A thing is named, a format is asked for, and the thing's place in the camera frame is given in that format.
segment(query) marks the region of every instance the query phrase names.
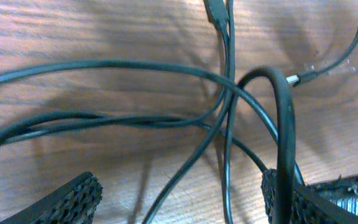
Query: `usb connector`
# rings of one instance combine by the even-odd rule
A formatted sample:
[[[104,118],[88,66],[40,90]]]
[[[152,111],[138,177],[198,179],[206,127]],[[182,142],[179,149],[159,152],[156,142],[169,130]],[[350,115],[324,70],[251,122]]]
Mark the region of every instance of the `usb connector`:
[[[208,21],[215,25],[218,30],[226,29],[229,14],[223,0],[204,0]]]

